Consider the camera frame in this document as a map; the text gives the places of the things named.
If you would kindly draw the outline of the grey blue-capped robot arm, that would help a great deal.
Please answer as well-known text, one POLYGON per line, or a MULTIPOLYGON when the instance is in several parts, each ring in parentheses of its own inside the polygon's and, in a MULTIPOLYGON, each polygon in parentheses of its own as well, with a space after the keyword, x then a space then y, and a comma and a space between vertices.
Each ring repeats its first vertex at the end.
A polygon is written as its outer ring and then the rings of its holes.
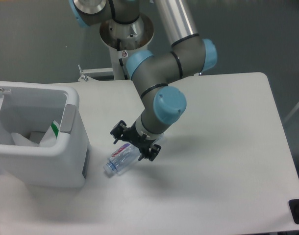
POLYGON ((217 51, 209 39, 199 36, 184 0, 158 0, 156 6, 172 50, 154 56, 144 46, 153 37, 146 30, 150 21, 140 12, 137 0, 72 0, 69 2, 81 26, 100 25, 104 42, 116 51, 127 50, 121 62, 123 74, 133 82, 144 111, 131 127, 120 121, 111 131, 116 141, 131 143, 140 159, 153 161, 161 147, 155 141, 186 109, 184 94, 172 83, 215 66, 217 51))

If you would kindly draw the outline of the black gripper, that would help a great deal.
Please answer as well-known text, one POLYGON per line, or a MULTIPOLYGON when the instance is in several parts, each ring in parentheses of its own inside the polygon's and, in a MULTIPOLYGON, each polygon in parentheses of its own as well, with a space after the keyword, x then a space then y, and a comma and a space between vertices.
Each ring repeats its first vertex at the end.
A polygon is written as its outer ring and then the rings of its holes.
POLYGON ((131 127, 127 127, 123 120, 120 120, 111 130, 110 135, 113 136, 114 142, 116 144, 118 141, 130 142, 140 150, 140 156, 138 161, 142 159, 148 159, 149 161, 154 161, 158 156, 161 146, 158 144, 153 144, 157 138, 153 140, 143 137, 144 134, 139 135, 136 130, 135 123, 131 127))

